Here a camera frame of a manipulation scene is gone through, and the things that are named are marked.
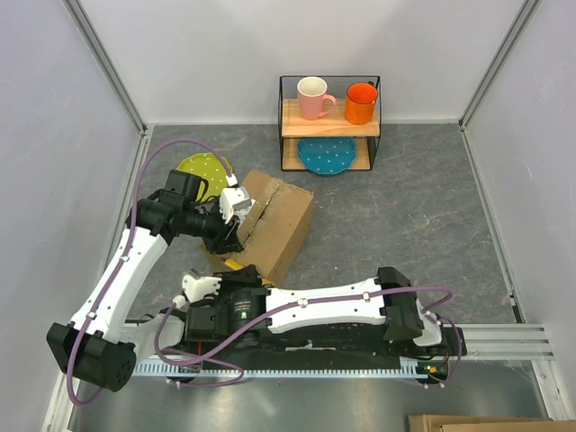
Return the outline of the yellow utility knife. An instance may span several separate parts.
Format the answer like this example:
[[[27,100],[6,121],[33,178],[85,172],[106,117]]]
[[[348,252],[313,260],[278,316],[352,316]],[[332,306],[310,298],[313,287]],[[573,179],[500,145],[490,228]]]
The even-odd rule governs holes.
[[[227,266],[229,269],[234,270],[234,271],[238,271],[238,270],[241,270],[241,269],[244,269],[244,268],[245,268],[242,264],[240,264],[239,262],[237,262],[237,261],[235,261],[235,260],[233,260],[233,259],[226,259],[226,260],[224,261],[224,264],[225,264],[225,266]],[[270,281],[270,280],[268,280],[268,279],[266,279],[266,278],[264,278],[264,277],[261,277],[261,279],[262,279],[263,285],[275,287],[275,284],[274,284],[272,281]]]

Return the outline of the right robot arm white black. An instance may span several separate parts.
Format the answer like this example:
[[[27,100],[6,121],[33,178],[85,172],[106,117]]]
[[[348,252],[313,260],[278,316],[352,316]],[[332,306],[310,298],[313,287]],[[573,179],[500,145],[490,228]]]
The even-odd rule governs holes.
[[[273,287],[254,265],[205,279],[187,276],[183,287],[192,301],[184,331],[190,344],[217,344],[238,332],[237,347],[312,342],[362,350],[406,342],[429,355],[445,343],[410,280],[392,266],[358,283],[319,289]]]

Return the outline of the brown cardboard express box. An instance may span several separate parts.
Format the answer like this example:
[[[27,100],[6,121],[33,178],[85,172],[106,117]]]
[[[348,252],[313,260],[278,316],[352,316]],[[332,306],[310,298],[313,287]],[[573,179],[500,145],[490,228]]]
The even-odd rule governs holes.
[[[215,272],[229,271],[230,260],[254,265],[265,279],[279,286],[309,234],[314,195],[255,169],[242,185],[256,201],[239,229],[244,249],[218,255],[201,246],[201,251]]]

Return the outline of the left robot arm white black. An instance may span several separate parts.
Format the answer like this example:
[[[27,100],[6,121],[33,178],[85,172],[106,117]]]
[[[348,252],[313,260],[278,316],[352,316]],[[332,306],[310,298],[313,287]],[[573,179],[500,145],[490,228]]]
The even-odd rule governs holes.
[[[253,202],[234,175],[224,184],[220,194],[204,202],[209,181],[173,169],[164,187],[136,201],[93,292],[68,323],[54,323],[48,330],[50,351],[69,380],[117,392],[138,361],[153,353],[151,323],[141,332],[122,328],[143,282],[174,238],[200,238],[216,253],[241,249],[238,229]]]

